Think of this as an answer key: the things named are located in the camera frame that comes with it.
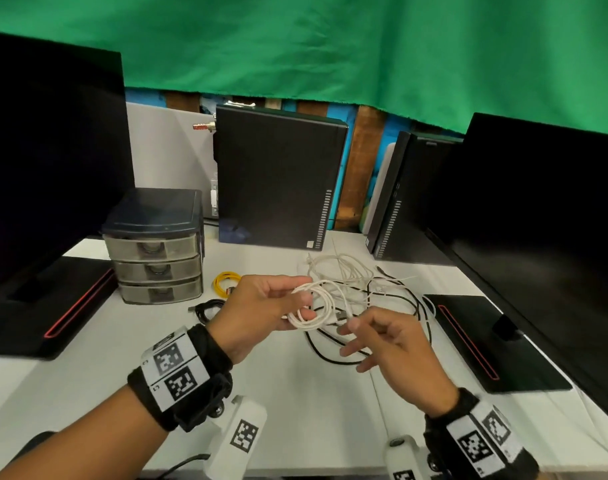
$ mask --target yellow cable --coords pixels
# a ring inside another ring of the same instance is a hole
[[[220,286],[220,283],[224,280],[239,282],[241,279],[242,277],[233,271],[224,271],[223,273],[219,273],[213,280],[213,290],[215,290],[215,293],[217,293],[220,298],[226,299],[228,298],[228,293]]]

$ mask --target wristband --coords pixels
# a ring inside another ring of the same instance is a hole
[[[190,431],[230,395],[232,365],[205,327],[181,327],[142,354],[128,384],[162,428]]]
[[[539,466],[500,411],[460,388],[455,407],[426,417],[424,437],[441,467],[458,480],[535,480]]]

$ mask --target forearm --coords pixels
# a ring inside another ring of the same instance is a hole
[[[0,472],[0,480],[132,480],[168,436],[128,386]]]

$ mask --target green curtain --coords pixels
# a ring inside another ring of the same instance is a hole
[[[608,0],[0,0],[0,31],[119,50],[133,87],[608,132]]]

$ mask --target computer vent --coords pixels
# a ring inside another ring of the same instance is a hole
[[[315,240],[315,249],[320,250],[322,248],[322,241],[324,240],[324,232],[326,230],[326,223],[328,222],[328,212],[331,208],[332,190],[327,190],[324,197],[324,207],[322,207],[322,218],[319,219],[319,227],[317,229],[317,238]]]
[[[393,224],[395,224],[395,220],[397,218],[397,213],[399,212],[399,208],[402,207],[402,201],[396,200],[395,206],[393,207],[393,213],[388,219],[388,226],[386,226],[386,230],[384,231],[384,239],[382,239],[382,243],[379,245],[379,249],[377,250],[377,257],[384,257],[384,251],[386,251],[386,245],[388,244],[388,238],[390,237],[390,233],[393,230]]]

